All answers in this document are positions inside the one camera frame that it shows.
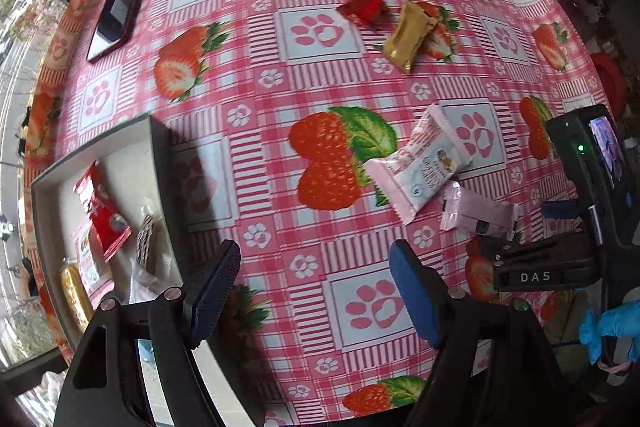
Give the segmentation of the blue gloved right hand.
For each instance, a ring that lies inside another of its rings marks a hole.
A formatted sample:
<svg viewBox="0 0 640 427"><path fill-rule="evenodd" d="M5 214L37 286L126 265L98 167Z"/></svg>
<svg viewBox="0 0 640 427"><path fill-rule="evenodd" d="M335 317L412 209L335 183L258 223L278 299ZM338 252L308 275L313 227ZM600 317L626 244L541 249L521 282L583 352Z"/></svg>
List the blue gloved right hand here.
<svg viewBox="0 0 640 427"><path fill-rule="evenodd" d="M625 338L632 340L628 351L628 360L639 361L640 310L639 301L623 305L597 315L588 309L579 326L580 343L587 348L589 361L596 364L602 357L602 340L604 337Z"/></svg>

